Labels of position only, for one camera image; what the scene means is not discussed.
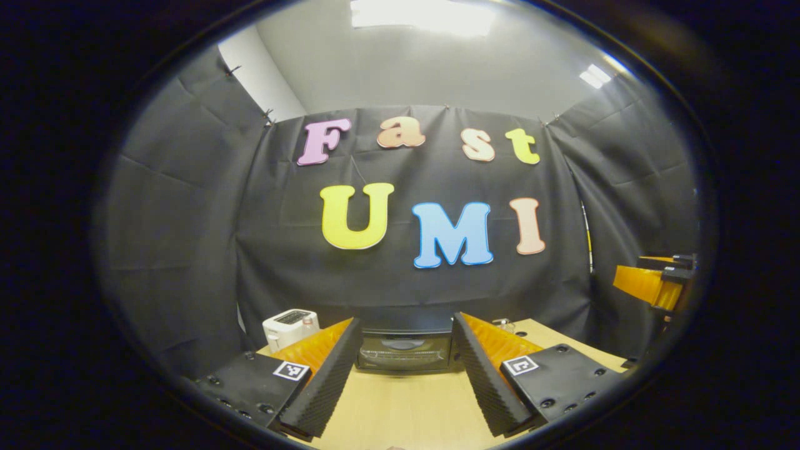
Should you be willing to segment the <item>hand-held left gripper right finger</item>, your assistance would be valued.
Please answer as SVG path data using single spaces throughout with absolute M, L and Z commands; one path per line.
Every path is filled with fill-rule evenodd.
M 452 317 L 452 338 L 494 436 L 558 421 L 624 379 L 572 345 L 540 347 L 462 312 Z

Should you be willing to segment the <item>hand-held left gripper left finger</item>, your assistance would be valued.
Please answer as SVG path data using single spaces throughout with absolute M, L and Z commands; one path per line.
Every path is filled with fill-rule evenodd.
M 274 355 L 246 351 L 195 384 L 211 401 L 258 427 L 320 438 L 362 342 L 359 319 L 349 318 Z

